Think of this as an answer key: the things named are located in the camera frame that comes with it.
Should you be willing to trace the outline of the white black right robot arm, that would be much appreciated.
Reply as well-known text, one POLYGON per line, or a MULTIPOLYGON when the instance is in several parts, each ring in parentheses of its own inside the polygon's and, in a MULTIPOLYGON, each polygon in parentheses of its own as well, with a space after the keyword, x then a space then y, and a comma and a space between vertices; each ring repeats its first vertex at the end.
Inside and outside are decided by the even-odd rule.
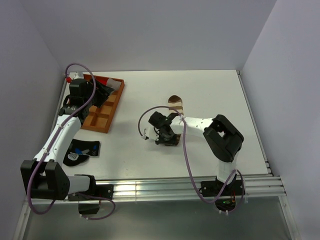
POLYGON ((214 118, 195 118, 170 113, 168 116, 156 111, 148 120, 151 127, 143 134, 155 140, 156 145, 177 146, 184 130, 187 135, 203 137, 214 156, 218 159, 216 179, 217 191, 229 194, 233 188, 238 152, 242 148, 244 137, 239 130, 224 116, 214 118))

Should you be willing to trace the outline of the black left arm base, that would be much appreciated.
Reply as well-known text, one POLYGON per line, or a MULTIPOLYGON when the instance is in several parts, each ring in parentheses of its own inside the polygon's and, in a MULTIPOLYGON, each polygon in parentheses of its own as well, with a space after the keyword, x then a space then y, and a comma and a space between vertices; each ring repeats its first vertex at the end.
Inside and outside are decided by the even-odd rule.
POLYGON ((78 213, 80 217, 96 221, 102 220, 111 216, 116 210, 116 204, 113 201, 114 185, 102 184, 97 185, 95 192, 91 195, 87 193, 73 193, 67 197, 69 202, 78 202, 78 213), (99 210, 102 209, 102 201, 110 202, 112 209, 105 216, 96 216, 99 210))

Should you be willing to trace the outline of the brown beige striped sock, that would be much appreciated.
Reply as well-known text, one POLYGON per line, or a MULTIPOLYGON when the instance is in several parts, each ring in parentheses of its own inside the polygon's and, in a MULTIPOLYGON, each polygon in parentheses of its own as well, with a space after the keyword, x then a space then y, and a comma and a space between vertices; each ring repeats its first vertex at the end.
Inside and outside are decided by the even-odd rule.
POLYGON ((169 127, 172 138, 170 143, 172 146, 177 146, 181 140, 184 130, 184 108, 183 100, 178 95, 172 95, 168 98, 167 106, 169 107, 169 127))

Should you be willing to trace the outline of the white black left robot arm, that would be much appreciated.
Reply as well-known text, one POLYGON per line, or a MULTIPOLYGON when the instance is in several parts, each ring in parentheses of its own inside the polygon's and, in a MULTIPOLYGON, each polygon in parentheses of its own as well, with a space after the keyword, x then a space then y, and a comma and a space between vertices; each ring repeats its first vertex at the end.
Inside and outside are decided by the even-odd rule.
POLYGON ((58 111, 53 132, 32 160, 24 160, 20 171, 26 194, 30 199, 64 200, 79 194, 86 200, 96 197, 98 188, 94 176, 68 176, 62 164, 69 146, 80 130, 92 106, 101 107, 114 88, 92 79, 77 78, 69 84, 69 94, 58 111))

